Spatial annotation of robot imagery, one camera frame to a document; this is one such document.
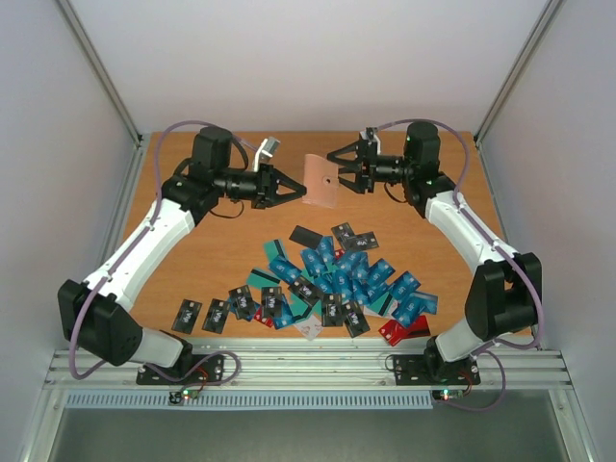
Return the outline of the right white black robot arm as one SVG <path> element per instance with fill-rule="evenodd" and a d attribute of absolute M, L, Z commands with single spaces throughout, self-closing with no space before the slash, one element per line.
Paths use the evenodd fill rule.
<path fill-rule="evenodd" d="M 478 354 L 496 344 L 527 350 L 539 347 L 544 334 L 542 265 L 500 239 L 472 210 L 460 180 L 440 169 L 440 130 L 430 119 L 405 119 L 403 152 L 381 152 L 380 127 L 361 131 L 357 141 L 327 154 L 339 168 L 342 185 L 355 193 L 375 185 L 400 184 L 406 202 L 435 226 L 468 265 L 473 281 L 463 318 L 428 340 L 420 370 L 431 384 L 444 383 L 468 368 Z"/>

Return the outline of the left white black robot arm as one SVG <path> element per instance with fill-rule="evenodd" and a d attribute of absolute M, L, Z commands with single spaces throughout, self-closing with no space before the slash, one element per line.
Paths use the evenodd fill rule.
<path fill-rule="evenodd" d="M 242 139 L 213 123 L 199 122 L 191 155 L 168 179 L 155 175 L 156 196 L 139 226 L 108 260 L 83 281 L 66 280 L 58 291 L 68 367 L 77 380 L 76 352 L 101 365 L 142 364 L 171 383 L 188 380 L 200 366 L 190 343 L 139 325 L 130 312 L 144 284 L 169 252 L 223 198 L 267 209 L 301 198 L 306 188 L 270 164 L 278 139 L 268 137 L 248 156 Z"/>

